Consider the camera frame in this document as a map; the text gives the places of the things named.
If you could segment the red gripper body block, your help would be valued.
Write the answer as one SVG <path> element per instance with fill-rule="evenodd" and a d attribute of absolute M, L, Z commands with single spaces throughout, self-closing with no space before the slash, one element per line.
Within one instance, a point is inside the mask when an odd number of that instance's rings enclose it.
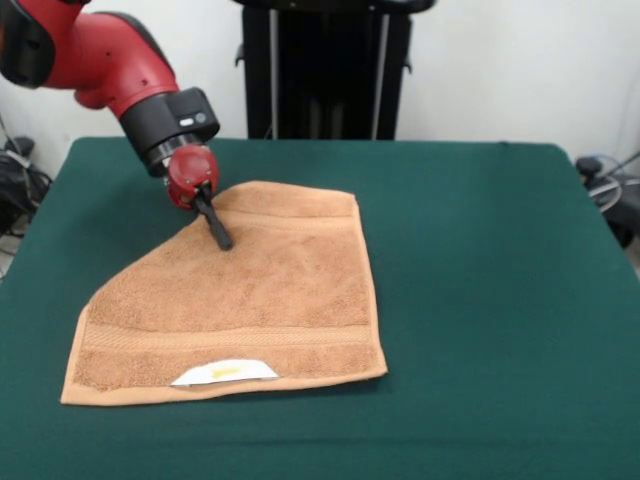
<path fill-rule="evenodd" d="M 181 146 L 169 159 L 166 180 L 176 207 L 193 209 L 197 199 L 210 203 L 219 181 L 217 160 L 206 146 Z"/>

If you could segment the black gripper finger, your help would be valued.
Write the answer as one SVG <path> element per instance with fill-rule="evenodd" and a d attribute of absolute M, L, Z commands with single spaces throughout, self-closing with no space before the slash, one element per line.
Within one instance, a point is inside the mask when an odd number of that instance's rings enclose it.
<path fill-rule="evenodd" d="M 218 218 L 212 200 L 213 190 L 211 185 L 205 183 L 197 189 L 197 193 L 193 199 L 193 206 L 195 210 L 205 218 L 219 249 L 222 251 L 230 251 L 233 248 L 233 240 L 222 221 Z"/>

